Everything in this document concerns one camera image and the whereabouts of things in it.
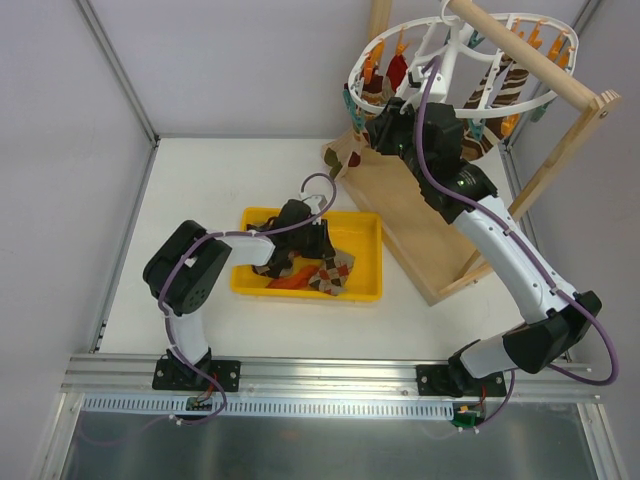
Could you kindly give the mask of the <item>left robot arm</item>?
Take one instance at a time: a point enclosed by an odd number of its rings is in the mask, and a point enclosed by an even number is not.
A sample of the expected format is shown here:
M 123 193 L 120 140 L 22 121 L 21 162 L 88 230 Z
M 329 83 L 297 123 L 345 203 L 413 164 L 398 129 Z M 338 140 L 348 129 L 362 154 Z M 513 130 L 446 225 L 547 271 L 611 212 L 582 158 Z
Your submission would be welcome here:
M 194 220 L 174 231 L 143 270 L 143 280 L 165 315 L 169 348 L 156 363 L 158 391 L 236 392 L 241 362 L 216 360 L 205 339 L 201 309 L 226 266 L 248 266 L 273 280 L 293 277 L 297 257 L 334 253 L 322 195 L 291 199 L 280 212 L 243 231 L 210 233 Z

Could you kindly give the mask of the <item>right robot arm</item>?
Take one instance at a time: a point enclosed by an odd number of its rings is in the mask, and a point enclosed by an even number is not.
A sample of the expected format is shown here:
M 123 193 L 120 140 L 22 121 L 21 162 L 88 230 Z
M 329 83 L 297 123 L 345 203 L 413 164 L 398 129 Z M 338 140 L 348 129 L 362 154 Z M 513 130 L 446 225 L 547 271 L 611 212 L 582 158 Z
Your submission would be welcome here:
M 523 319 L 454 353 L 433 387 L 462 397 L 486 377 L 520 369 L 535 374 L 584 338 L 602 308 L 592 291 L 578 292 L 555 273 L 511 219 L 496 186 L 462 157 L 464 124 L 452 106 L 418 108 L 391 98 L 367 121 L 372 148 L 396 155 L 416 179 L 425 203 L 465 235 L 506 286 Z

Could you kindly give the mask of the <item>grey argyle sock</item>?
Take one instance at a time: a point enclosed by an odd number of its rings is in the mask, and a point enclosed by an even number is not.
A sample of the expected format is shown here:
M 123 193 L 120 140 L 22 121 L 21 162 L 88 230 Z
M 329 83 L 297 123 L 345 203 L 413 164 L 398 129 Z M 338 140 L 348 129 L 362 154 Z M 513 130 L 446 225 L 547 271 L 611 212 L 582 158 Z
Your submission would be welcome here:
M 355 257 L 343 251 L 337 251 L 333 257 L 325 258 L 318 270 L 311 276 L 308 286 L 312 290 L 331 296 L 338 296 L 347 291 Z

